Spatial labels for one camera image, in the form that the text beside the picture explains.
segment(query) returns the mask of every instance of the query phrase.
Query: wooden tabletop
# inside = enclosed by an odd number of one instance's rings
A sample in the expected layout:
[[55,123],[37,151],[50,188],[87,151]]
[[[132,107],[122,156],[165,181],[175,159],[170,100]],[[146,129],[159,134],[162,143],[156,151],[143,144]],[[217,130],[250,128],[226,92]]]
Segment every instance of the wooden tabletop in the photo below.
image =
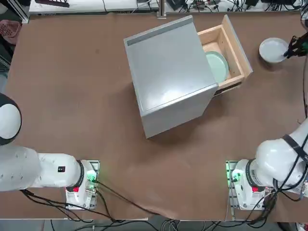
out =
[[[193,15],[197,31],[219,25],[223,15]],[[269,37],[289,42],[305,30],[298,13],[230,13],[254,73],[240,88],[215,97],[202,117],[147,140],[123,38],[183,16],[32,18],[20,32],[6,88],[23,115],[15,144],[100,160],[103,182],[166,217],[224,220],[225,161],[254,158],[261,142],[293,132],[297,120],[304,119],[304,58],[293,57],[269,69],[258,57],[259,45]],[[63,189],[32,191],[64,200]],[[104,195],[115,218],[149,216],[109,193]],[[64,217],[18,191],[2,192],[0,202],[6,208],[0,210],[0,218]],[[97,211],[103,212],[101,201],[98,204]],[[294,203],[279,196],[271,220],[308,222],[307,206],[308,199]],[[235,218],[246,216],[237,211]]]

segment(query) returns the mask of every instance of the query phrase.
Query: floor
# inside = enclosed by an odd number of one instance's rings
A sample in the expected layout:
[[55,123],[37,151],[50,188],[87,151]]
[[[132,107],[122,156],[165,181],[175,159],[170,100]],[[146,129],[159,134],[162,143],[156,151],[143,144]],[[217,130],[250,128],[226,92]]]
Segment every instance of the floor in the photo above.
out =
[[[155,216],[149,220],[149,222],[154,225],[158,230],[161,230],[163,222],[166,218],[161,216]],[[74,231],[77,228],[88,226],[88,224],[83,224],[80,222],[73,222],[69,220],[52,220],[55,231]],[[93,222],[96,226],[99,225],[108,225],[109,221],[99,221],[96,220]],[[212,224],[211,221],[206,222],[206,227],[209,227]],[[232,222],[225,222],[223,225],[232,225]],[[291,224],[290,231],[295,231],[294,225]],[[182,221],[179,226],[179,231],[201,231],[204,228],[204,222],[202,221]],[[97,227],[95,231],[101,231],[102,227]],[[146,223],[134,222],[124,226],[112,228],[113,231],[154,231],[154,229]],[[50,220],[0,220],[0,231],[52,231]],[[83,231],[93,231],[92,227],[81,229]],[[169,226],[166,225],[164,228],[165,231],[169,231]],[[216,227],[215,231],[252,231],[255,230],[250,228],[247,225],[242,225],[233,228],[222,228]],[[277,223],[266,223],[262,228],[258,229],[259,231],[281,231]]]

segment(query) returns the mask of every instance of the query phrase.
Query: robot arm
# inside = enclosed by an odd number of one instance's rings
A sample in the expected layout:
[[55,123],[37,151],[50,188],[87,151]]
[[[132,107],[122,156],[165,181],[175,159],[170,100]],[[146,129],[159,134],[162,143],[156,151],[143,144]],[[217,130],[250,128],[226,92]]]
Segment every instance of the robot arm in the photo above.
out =
[[[308,119],[289,137],[297,143],[297,147],[303,145],[308,135]],[[264,141],[257,148],[256,158],[253,160],[240,160],[232,173],[235,190],[238,195],[240,209],[252,210],[262,197],[265,189],[279,188],[289,175],[295,161],[298,159],[285,188],[297,185],[290,192],[308,196],[307,188],[307,161],[305,157],[298,158],[296,150],[287,142],[286,137]],[[303,153],[308,152],[308,144],[305,144]]]
[[37,153],[30,148],[12,145],[21,124],[17,104],[0,93],[0,192],[64,187],[68,203],[94,208],[96,185],[93,179],[97,179],[98,169],[95,171],[89,161],[79,161],[71,155]]

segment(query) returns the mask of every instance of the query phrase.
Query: green plate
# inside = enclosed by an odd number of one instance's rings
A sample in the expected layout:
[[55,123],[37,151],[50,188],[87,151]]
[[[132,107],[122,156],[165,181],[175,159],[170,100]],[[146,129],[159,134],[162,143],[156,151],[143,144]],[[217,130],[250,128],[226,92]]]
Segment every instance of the green plate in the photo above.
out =
[[216,51],[205,52],[208,64],[211,67],[214,79],[221,83],[227,79],[229,66],[225,57]]

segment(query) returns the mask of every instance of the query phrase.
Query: drawer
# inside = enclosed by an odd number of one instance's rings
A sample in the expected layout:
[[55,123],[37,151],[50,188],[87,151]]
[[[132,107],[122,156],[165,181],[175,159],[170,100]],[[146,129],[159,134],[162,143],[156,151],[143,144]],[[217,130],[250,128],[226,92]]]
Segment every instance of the drawer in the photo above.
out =
[[224,16],[221,25],[200,31],[198,36],[204,51],[219,52],[229,65],[227,79],[219,83],[215,95],[240,86],[253,72],[227,15]]

